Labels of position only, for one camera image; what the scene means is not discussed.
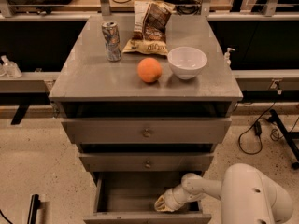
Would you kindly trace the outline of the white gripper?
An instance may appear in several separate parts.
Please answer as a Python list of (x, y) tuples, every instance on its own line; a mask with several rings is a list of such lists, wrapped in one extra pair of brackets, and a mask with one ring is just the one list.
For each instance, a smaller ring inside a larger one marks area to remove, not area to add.
[(155, 211), (173, 213), (189, 201), (190, 194), (182, 186), (168, 189), (155, 202)]

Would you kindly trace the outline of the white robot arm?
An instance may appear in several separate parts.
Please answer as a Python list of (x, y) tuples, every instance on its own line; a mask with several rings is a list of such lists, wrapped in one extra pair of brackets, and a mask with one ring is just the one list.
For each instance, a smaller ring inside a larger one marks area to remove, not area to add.
[(203, 195), (221, 201), (221, 224), (284, 224), (293, 213), (292, 198), (278, 183), (243, 163), (230, 166), (223, 180), (187, 173), (156, 201), (158, 212), (175, 212)]

